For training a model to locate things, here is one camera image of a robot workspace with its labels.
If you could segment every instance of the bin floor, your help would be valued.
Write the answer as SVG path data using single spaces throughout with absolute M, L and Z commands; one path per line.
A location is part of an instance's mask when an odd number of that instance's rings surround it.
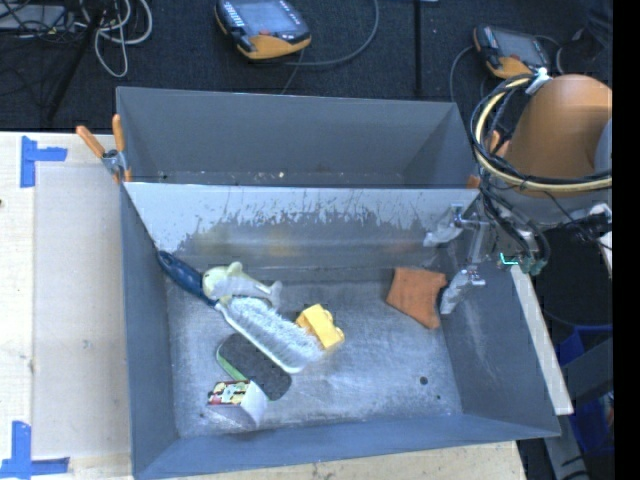
M 442 329 L 427 329 L 384 302 L 380 281 L 284 283 L 280 311 L 295 319 L 320 303 L 345 333 L 331 355 L 292 376 L 260 428 L 462 412 Z M 230 376 L 217 347 L 235 332 L 221 313 L 167 280 L 175 418 L 181 437 L 251 430 L 236 407 L 207 405 Z

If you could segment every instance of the orange sponge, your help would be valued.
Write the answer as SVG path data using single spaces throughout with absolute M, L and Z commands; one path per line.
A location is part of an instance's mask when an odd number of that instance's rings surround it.
M 447 278 L 441 272 L 396 267 L 386 302 L 425 327 L 436 329 L 440 327 L 440 318 L 435 309 L 436 299 L 446 284 Z

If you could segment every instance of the blue tape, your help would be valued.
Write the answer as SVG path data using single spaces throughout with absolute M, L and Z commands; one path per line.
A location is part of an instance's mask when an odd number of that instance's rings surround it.
M 36 184 L 36 162 L 63 162 L 66 158 L 65 148 L 38 149 L 38 143 L 35 140 L 23 135 L 20 187 L 33 187 Z
M 0 478 L 31 480 L 32 475 L 66 473 L 69 457 L 64 459 L 31 460 L 31 426 L 22 421 L 12 423 L 11 458 L 0 464 Z

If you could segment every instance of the small box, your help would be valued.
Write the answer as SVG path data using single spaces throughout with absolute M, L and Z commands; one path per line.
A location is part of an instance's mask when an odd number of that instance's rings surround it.
M 221 380 L 208 393 L 207 405 L 242 411 L 238 420 L 249 426 L 258 427 L 267 407 L 267 395 L 250 380 Z

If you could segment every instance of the scrub brush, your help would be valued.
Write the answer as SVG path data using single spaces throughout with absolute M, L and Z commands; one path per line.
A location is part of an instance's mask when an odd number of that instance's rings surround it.
M 276 308 L 263 298 L 228 293 L 224 294 L 223 303 L 222 297 L 210 298 L 205 294 L 203 276 L 193 267 L 166 251 L 158 252 L 158 261 L 173 281 L 222 313 L 231 327 L 285 372 L 298 373 L 309 363 L 322 357 L 323 348 L 320 341 L 296 323 L 283 318 Z M 254 282 L 257 292 L 265 293 L 267 298 L 268 287 L 258 281 Z

